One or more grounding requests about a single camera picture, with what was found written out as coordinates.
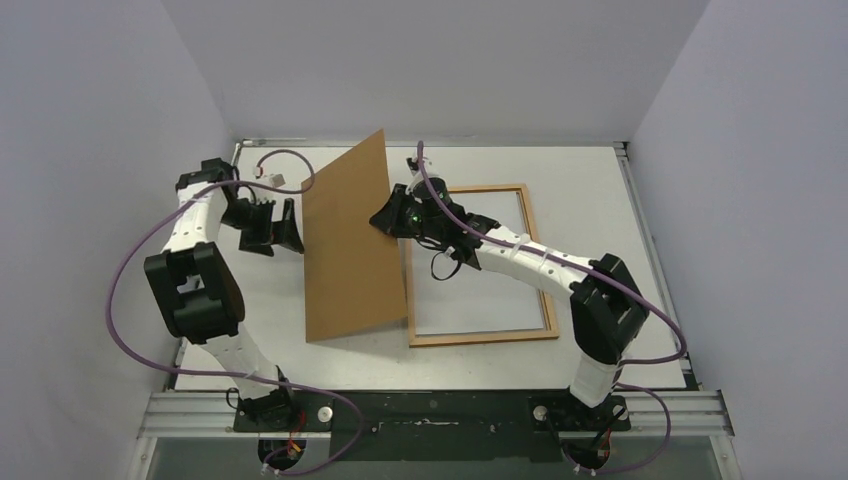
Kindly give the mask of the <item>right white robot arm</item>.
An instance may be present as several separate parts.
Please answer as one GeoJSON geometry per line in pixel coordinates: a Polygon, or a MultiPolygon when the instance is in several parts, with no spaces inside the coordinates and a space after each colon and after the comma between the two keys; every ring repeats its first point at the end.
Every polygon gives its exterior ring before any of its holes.
{"type": "Polygon", "coordinates": [[[435,179],[397,183],[369,219],[396,239],[412,239],[461,265],[508,276],[569,305],[580,350],[565,402],[568,421],[593,427],[605,415],[625,354],[650,311],[625,262],[613,254],[590,259],[566,254],[517,233],[496,219],[465,209],[435,179]]]}

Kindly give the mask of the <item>wooden picture frame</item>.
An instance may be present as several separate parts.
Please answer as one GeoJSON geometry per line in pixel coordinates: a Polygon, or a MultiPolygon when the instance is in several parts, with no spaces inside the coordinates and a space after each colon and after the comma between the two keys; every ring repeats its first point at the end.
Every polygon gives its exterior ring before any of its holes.
{"type": "Polygon", "coordinates": [[[413,240],[402,240],[403,262],[405,267],[405,286],[408,304],[408,337],[412,347],[439,347],[482,343],[517,342],[532,340],[552,340],[559,337],[559,324],[554,308],[554,300],[550,295],[537,290],[541,294],[547,329],[544,331],[513,331],[482,334],[455,334],[437,337],[417,337],[414,331],[414,303],[412,281],[409,278],[409,252],[407,244],[413,240]]]}

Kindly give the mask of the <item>brown cardboard backing board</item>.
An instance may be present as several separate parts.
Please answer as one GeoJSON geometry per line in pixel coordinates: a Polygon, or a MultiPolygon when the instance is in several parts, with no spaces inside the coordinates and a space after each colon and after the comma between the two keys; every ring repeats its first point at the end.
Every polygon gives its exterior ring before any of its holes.
{"type": "Polygon", "coordinates": [[[400,246],[369,223],[390,193],[385,135],[377,131],[321,168],[302,195],[307,342],[406,317],[400,246]]]}

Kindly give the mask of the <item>printed plant photo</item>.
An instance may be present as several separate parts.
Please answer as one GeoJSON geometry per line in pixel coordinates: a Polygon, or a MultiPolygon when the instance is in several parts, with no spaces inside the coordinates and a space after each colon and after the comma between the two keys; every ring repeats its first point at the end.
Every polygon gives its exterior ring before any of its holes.
{"type": "Polygon", "coordinates": [[[476,270],[407,244],[417,337],[547,329],[541,294],[509,276],[476,270]]]}

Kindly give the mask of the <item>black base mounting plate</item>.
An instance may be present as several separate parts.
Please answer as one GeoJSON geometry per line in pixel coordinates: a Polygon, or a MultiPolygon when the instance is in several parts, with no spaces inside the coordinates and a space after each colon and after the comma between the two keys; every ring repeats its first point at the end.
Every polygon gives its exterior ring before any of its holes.
{"type": "Polygon", "coordinates": [[[266,417],[244,405],[233,431],[258,434],[262,453],[278,449],[277,468],[321,449],[341,461],[558,462],[570,446],[597,449],[631,428],[622,396],[587,407],[568,390],[298,391],[293,406],[266,417]]]}

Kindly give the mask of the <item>aluminium rail front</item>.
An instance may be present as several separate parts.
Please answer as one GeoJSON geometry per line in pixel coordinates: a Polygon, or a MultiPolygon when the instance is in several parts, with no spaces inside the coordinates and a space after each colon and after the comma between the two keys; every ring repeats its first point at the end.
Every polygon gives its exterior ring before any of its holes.
{"type": "MultiPolygon", "coordinates": [[[[618,390],[625,399],[631,428],[621,437],[731,436],[734,431],[718,391],[659,391],[646,394],[618,390]]],[[[144,438],[254,438],[232,425],[234,397],[220,392],[156,393],[149,400],[141,427],[144,438]]]]}

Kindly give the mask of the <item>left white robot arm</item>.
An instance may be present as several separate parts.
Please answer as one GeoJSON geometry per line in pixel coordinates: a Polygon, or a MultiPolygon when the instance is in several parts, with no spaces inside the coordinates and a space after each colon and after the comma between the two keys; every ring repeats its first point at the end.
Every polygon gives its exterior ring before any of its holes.
{"type": "Polygon", "coordinates": [[[221,227],[240,233],[239,249],[271,257],[277,246],[303,253],[293,199],[277,202],[249,186],[241,197],[237,169],[220,158],[202,162],[175,185],[182,213],[161,252],[144,271],[170,334],[211,355],[230,373],[237,410],[273,430],[290,428],[299,405],[282,370],[264,355],[244,324],[243,294],[222,255],[221,227]]]}

